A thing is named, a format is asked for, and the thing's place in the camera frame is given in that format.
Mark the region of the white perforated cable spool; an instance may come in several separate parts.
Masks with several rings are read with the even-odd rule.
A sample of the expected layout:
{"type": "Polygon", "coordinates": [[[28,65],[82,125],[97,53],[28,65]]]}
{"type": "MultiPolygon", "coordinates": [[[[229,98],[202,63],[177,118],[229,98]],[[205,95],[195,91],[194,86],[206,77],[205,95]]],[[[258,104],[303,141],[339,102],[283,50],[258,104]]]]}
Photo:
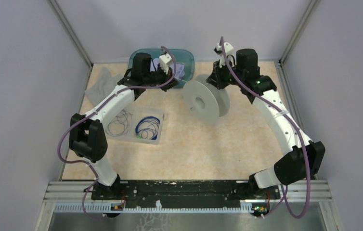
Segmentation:
{"type": "Polygon", "coordinates": [[[200,74],[186,82],[182,88],[184,102],[197,119],[206,124],[216,124],[228,114],[230,98],[225,89],[217,89],[207,83],[209,75],[200,74]]]}

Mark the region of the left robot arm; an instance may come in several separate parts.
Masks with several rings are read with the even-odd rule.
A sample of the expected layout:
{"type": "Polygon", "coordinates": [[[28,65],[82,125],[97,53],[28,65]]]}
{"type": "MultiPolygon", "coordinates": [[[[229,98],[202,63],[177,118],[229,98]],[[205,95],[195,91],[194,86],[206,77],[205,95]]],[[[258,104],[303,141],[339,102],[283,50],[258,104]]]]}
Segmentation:
{"type": "Polygon", "coordinates": [[[118,81],[111,93],[86,114],[71,117],[68,146],[81,161],[88,164],[103,185],[103,193],[110,199],[121,195],[119,175],[106,157],[108,148],[105,130],[125,107],[136,101],[147,89],[167,91],[178,84],[175,78],[176,59],[166,51],[158,58],[158,65],[151,69],[152,57],[139,52],[132,67],[118,81]]]}

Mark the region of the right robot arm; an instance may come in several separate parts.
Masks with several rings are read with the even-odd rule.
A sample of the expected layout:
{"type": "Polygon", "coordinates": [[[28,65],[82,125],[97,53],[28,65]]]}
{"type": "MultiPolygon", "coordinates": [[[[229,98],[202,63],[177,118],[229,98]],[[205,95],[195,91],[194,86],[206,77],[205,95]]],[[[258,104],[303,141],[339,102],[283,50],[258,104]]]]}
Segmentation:
{"type": "Polygon", "coordinates": [[[261,75],[258,55],[254,49],[214,52],[220,59],[213,64],[206,82],[221,90],[236,85],[265,117],[277,138],[283,157],[272,167],[249,177],[249,194],[261,198],[271,186],[289,185],[318,173],[325,153],[322,142],[314,142],[306,135],[282,102],[277,86],[269,76],[261,75]]]}

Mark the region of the lavender cloth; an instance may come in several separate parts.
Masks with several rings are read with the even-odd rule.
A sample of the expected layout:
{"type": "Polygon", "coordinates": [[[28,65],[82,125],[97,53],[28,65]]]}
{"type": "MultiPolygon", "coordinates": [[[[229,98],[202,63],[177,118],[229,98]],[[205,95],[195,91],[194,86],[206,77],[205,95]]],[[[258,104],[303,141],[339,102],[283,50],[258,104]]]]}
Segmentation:
{"type": "MultiPolygon", "coordinates": [[[[176,79],[182,79],[182,77],[185,74],[184,67],[185,67],[184,64],[176,63],[176,75],[175,75],[176,79]]],[[[152,60],[150,65],[150,70],[151,71],[162,70],[162,68],[159,67],[159,58],[154,58],[152,60]]]]}

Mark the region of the teal plastic basin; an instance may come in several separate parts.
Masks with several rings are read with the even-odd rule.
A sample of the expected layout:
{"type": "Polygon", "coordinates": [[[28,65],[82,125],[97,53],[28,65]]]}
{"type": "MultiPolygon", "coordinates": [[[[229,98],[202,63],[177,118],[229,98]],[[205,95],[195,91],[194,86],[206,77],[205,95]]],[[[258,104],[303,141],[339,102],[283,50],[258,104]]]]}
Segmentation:
{"type": "MultiPolygon", "coordinates": [[[[135,51],[129,58],[128,69],[132,68],[133,59],[135,58],[136,54],[140,53],[140,52],[148,53],[151,55],[151,58],[154,59],[154,58],[158,58],[162,54],[163,50],[160,48],[157,48],[157,49],[144,48],[144,49],[139,49],[139,50],[135,51]]],[[[185,65],[184,76],[182,77],[182,79],[178,79],[179,84],[173,88],[173,89],[182,89],[184,84],[186,82],[190,81],[194,76],[194,69],[195,69],[194,56],[189,51],[182,50],[182,49],[170,49],[170,52],[176,58],[176,63],[185,65]]]]}

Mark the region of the clear plastic divided tray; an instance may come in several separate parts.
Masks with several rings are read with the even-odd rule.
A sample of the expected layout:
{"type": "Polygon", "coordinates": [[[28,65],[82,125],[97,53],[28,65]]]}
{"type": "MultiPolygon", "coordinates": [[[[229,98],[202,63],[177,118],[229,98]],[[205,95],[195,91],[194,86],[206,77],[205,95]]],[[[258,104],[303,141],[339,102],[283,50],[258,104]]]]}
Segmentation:
{"type": "Polygon", "coordinates": [[[118,141],[157,145],[164,118],[164,110],[159,108],[127,106],[114,116],[105,134],[118,141]]]}

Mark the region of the clear plastic bag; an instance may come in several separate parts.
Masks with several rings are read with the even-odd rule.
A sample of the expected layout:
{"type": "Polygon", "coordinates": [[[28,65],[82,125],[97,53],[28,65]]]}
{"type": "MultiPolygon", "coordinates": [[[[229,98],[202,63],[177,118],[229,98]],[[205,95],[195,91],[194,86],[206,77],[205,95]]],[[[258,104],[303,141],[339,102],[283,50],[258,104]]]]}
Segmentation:
{"type": "Polygon", "coordinates": [[[113,76],[106,67],[103,67],[96,82],[84,91],[85,96],[93,106],[97,106],[114,90],[121,79],[122,75],[113,76]]]}

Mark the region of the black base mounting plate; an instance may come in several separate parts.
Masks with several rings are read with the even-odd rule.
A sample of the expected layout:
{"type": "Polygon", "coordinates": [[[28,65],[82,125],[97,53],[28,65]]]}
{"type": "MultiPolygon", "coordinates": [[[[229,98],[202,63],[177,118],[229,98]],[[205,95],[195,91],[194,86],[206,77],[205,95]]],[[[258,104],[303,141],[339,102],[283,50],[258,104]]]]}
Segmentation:
{"type": "Polygon", "coordinates": [[[244,200],[279,200],[278,187],[255,189],[246,180],[122,180],[112,187],[97,183],[93,200],[118,200],[125,208],[238,208],[244,200]]]}

